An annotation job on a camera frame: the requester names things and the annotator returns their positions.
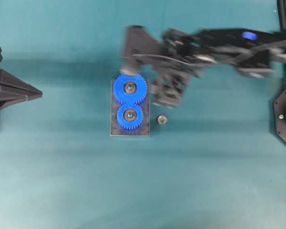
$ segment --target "blue gear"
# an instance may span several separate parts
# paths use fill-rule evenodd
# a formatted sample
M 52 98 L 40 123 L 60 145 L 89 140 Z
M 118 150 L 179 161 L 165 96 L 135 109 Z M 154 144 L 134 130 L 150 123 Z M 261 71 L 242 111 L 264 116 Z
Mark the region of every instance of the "blue gear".
M 124 112 L 127 109 L 133 109 L 137 113 L 137 118 L 132 122 L 128 122 L 124 119 Z M 118 123 L 120 124 L 121 127 L 123 127 L 124 129 L 127 129 L 127 130 L 133 130 L 135 128 L 138 128 L 141 125 L 141 123 L 143 121 L 143 111 L 137 105 L 125 104 L 125 105 L 121 106 L 120 109 L 118 110 L 117 119 L 118 119 Z
M 124 85 L 127 82 L 134 82 L 137 90 L 133 94 L 127 94 L 124 91 Z M 122 104 L 139 104 L 143 101 L 147 94 L 147 83 L 145 79 L 140 76 L 127 76 L 121 74 L 114 82 L 113 92 L 115 98 Z

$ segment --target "gear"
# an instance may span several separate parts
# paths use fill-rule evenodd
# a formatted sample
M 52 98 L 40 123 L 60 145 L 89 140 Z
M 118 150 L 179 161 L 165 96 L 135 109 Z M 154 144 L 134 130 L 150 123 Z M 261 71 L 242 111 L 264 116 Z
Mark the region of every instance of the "gear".
M 141 125 L 143 121 L 143 111 L 135 104 L 125 104 L 118 110 L 117 119 L 121 127 L 127 130 L 133 130 Z
M 146 97 L 147 83 L 140 75 L 121 74 L 114 82 L 113 92 L 115 98 L 122 104 L 139 104 Z

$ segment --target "teal surface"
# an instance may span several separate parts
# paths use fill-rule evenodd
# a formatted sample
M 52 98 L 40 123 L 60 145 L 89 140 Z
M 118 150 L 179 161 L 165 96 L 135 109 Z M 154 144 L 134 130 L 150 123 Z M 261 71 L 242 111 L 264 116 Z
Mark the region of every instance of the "teal surface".
M 176 109 L 151 107 L 149 138 L 110 138 L 133 24 L 279 29 L 276 0 L 0 0 L 1 66 L 44 93 L 0 112 L 0 229 L 286 229 L 282 66 L 267 80 L 210 68 Z

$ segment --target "rectangular plate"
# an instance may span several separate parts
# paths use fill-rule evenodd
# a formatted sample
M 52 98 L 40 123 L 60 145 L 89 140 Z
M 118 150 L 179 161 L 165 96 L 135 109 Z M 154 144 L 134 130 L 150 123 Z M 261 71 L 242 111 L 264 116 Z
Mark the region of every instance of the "rectangular plate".
M 113 93 L 114 81 L 111 82 L 111 117 L 110 117 L 110 136 L 141 136 L 148 137 L 150 135 L 150 116 L 149 116 L 149 87 L 147 87 L 147 95 L 143 102 L 139 104 L 143 111 L 142 124 L 135 130 L 125 130 L 119 124 L 117 120 L 117 112 L 121 107 L 121 104 L 115 99 Z

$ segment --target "screw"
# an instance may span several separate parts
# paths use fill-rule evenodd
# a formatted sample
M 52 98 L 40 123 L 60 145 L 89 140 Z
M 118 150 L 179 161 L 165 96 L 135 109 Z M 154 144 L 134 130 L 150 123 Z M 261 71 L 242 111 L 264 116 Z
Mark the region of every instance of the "screw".
M 160 125 L 165 125 L 168 122 L 168 119 L 165 115 L 158 116 L 157 120 Z

